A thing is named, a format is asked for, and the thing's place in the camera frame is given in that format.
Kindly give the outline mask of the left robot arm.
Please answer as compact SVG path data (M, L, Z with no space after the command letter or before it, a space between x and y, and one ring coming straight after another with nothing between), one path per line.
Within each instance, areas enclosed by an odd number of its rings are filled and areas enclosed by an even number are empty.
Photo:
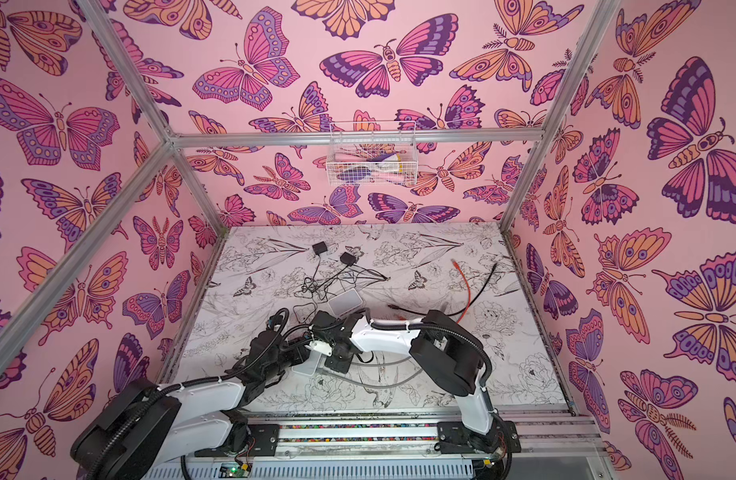
M88 479L142 479L195 450L238 448L240 409L308 357L287 341L289 319L289 309L275 312L248 354L222 375L171 385L132 381L74 441L71 458Z

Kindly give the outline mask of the aluminium frame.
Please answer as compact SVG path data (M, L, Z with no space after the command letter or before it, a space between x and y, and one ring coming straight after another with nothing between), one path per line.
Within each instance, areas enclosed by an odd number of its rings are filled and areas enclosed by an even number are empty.
M583 33L577 40L564 83L555 96L548 117L540 128L481 128L464 130L423 130L404 131L388 129L375 133L364 131L317 132L317 133L228 133L219 135L182 135L172 131L170 124L164 119L159 108L146 90L143 81L134 69L133 61L124 51L123 43L114 31L111 20L101 5L96 1L81 1L79 8L85 15L89 27L99 37L103 47L111 56L113 63L121 70L126 85L133 98L142 108L145 119L149 122L159 139L149 159L124 184L122 191L113 198L101 212L79 242L59 261L55 270L46 282L39 286L21 306L13 313L11 321L4 327L0 335L0 374L10 365L16 354L25 346L30 337L41 325L50 307L74 280L80 269L88 264L91 258L111 236L114 228L128 213L141 190L149 179L168 161L173 161L180 169L184 180L198 206L205 213L216 232L221 233L224 227L218 218L218 210L212 206L202 183L195 176L183 154L184 149L203 146L332 146L336 143L400 143L403 140L434 141L452 143L480 140L527 140L535 142L532 152L534 156L541 154L547 147L552 135L558 130L561 117L566 113L571 99L581 82L582 75L591 64L603 40L605 30L615 17L620 6L617 1L599 1L595 4L592 15Z

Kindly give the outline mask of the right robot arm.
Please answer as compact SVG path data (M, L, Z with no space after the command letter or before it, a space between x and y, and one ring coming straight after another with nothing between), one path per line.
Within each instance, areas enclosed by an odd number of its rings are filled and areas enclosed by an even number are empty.
M487 381L493 364L482 342L444 313L431 310L420 319L381 320L373 319L367 309L342 319L319 311L309 330L309 348L325 355L334 371L345 369L359 353L404 355L452 395L461 420L438 429L440 452L507 459L521 451L516 428L502 419L491 401Z

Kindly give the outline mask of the black power adapter near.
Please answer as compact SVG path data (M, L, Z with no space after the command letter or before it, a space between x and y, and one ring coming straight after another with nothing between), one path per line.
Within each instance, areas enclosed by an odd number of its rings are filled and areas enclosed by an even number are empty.
M340 262L349 267L357 263L357 258L349 252L344 252L340 256Z

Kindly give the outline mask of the black power adapter far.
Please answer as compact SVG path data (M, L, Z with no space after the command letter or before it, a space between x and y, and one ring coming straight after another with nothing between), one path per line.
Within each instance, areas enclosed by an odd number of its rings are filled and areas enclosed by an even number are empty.
M328 251L328 246L325 242L318 242L312 245L312 250L315 255L321 255Z

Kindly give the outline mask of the front aluminium rail base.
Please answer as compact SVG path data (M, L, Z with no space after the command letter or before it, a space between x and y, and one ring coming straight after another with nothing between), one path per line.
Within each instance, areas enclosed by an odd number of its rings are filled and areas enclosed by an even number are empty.
M597 428L558 412L509 412L498 447L468 445L458 417L243 412L174 429L161 457L119 479L614 479Z

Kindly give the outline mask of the black power adapter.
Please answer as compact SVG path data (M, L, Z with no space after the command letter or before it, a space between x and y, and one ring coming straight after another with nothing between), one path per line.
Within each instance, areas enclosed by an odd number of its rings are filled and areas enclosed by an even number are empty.
M349 252L344 252L340 256L340 262L349 267L357 263L357 258Z
M312 250L315 255L321 255L328 251L328 246L325 242L318 242L312 245Z

